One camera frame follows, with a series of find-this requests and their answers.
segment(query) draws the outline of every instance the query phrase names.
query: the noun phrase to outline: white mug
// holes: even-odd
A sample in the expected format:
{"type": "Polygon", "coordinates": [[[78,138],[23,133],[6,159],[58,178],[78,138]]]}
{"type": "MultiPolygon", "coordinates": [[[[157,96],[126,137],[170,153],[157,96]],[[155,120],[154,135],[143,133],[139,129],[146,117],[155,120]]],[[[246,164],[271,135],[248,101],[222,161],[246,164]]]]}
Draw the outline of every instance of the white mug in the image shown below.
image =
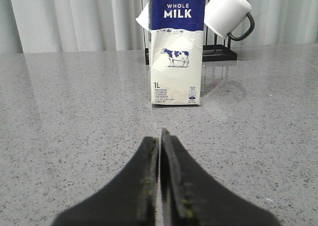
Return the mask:
{"type": "Polygon", "coordinates": [[[228,36],[235,41],[246,38],[254,29],[255,23],[250,12],[251,5],[246,0],[210,0],[205,6],[204,23],[223,39],[228,36]],[[249,30],[241,37],[234,37],[231,32],[248,17],[249,30]]]}

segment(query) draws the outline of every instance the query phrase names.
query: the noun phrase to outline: nutrition label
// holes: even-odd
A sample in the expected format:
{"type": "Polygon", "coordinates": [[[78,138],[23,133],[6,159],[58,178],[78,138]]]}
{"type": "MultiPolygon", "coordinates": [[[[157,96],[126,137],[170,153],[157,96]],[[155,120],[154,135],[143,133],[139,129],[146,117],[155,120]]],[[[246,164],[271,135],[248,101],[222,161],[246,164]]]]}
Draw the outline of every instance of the nutrition label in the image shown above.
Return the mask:
{"type": "Polygon", "coordinates": [[[155,103],[165,103],[169,99],[166,88],[155,89],[155,103]]]}

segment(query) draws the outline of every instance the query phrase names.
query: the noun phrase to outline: gray granite countertop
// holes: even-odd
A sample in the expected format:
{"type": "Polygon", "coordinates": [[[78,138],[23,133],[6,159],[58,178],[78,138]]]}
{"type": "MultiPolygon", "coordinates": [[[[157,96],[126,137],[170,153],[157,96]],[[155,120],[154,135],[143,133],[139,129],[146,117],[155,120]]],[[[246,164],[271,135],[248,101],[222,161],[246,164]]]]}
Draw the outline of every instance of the gray granite countertop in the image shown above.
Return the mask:
{"type": "Polygon", "coordinates": [[[0,225],[49,225],[166,127],[228,189],[317,226],[318,44],[234,51],[203,64],[198,107],[150,104],[143,51],[0,55],[0,225]]]}

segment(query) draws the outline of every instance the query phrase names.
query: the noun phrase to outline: mug rack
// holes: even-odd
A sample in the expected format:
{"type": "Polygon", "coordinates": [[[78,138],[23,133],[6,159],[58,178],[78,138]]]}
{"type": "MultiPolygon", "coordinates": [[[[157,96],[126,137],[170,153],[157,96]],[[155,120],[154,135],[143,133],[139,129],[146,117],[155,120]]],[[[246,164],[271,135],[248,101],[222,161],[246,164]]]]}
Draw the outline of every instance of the mug rack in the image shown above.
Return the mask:
{"type": "MultiPolygon", "coordinates": [[[[142,9],[144,8],[143,0],[141,0],[142,9]]],[[[235,61],[238,59],[237,53],[231,50],[231,41],[241,41],[245,39],[254,29],[255,22],[250,13],[246,14],[248,19],[250,20],[250,28],[246,33],[244,33],[240,37],[234,37],[231,33],[228,33],[228,41],[223,41],[223,44],[217,44],[218,36],[214,34],[214,44],[208,44],[208,34],[209,28],[206,26],[206,36],[205,36],[205,44],[203,45],[203,54],[202,61],[203,62],[213,62],[213,61],[235,61]]],[[[145,30],[143,29],[144,34],[144,45],[145,45],[145,62],[146,65],[149,65],[149,49],[146,48],[146,36],[145,30]]]]}

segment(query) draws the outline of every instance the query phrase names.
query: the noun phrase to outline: cow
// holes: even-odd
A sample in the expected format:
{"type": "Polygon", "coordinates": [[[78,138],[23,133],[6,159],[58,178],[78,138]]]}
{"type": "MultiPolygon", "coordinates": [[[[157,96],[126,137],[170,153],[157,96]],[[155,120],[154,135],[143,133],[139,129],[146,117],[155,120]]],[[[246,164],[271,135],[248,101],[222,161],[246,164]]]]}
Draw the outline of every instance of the cow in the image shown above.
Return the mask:
{"type": "Polygon", "coordinates": [[[189,52],[188,51],[171,51],[167,48],[163,48],[161,54],[167,54],[170,60],[169,67],[176,67],[175,61],[181,61],[183,64],[179,67],[188,67],[189,65],[189,52]]]}

